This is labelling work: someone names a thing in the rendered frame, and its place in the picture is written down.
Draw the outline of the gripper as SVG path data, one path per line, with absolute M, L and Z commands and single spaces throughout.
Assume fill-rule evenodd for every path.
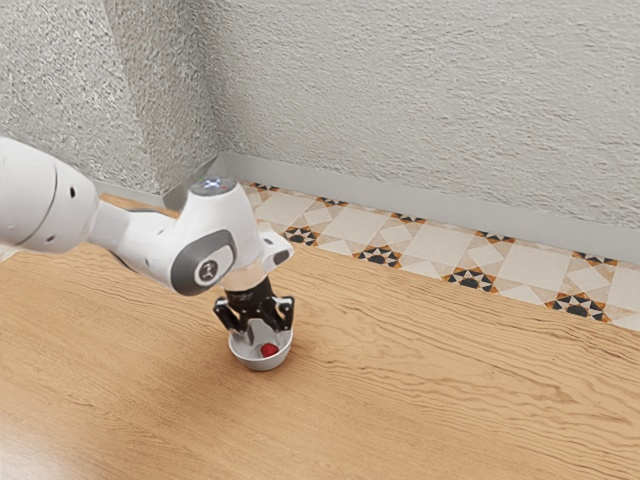
M 292 329 L 295 298 L 275 297 L 268 277 L 247 290 L 225 290 L 225 296 L 215 301 L 213 312 L 230 332 L 244 334 L 253 318 L 261 318 L 275 332 Z

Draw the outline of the white bowl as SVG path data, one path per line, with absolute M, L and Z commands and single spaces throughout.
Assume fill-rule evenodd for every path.
M 269 371 L 280 366 L 287 358 L 293 342 L 293 331 L 276 332 L 261 319 L 251 319 L 245 333 L 229 334 L 228 345 L 234 357 L 248 369 L 258 372 Z M 261 349 L 271 344 L 277 352 L 264 356 Z

